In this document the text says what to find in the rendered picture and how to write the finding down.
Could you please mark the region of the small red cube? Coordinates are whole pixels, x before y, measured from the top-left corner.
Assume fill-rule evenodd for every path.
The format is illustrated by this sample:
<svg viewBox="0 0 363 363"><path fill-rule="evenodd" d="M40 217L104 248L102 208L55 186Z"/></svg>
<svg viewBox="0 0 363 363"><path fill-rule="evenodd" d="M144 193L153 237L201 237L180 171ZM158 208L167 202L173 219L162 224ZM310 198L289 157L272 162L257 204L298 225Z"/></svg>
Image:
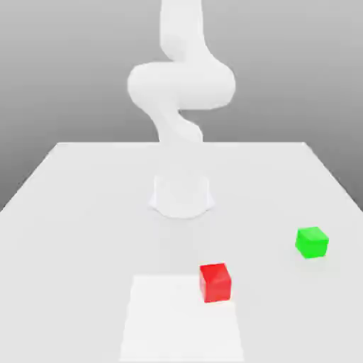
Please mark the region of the small red cube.
<svg viewBox="0 0 363 363"><path fill-rule="evenodd" d="M232 279L225 263L201 265L199 286L205 303L230 300Z"/></svg>

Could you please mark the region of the small green cube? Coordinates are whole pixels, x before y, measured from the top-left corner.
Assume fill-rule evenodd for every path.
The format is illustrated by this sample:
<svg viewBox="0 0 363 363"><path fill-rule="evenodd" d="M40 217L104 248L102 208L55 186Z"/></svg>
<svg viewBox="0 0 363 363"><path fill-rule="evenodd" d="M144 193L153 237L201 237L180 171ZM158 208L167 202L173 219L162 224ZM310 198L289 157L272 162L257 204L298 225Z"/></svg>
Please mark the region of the small green cube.
<svg viewBox="0 0 363 363"><path fill-rule="evenodd" d="M319 227L297 230L295 247L306 259L324 257L328 243L329 237Z"/></svg>

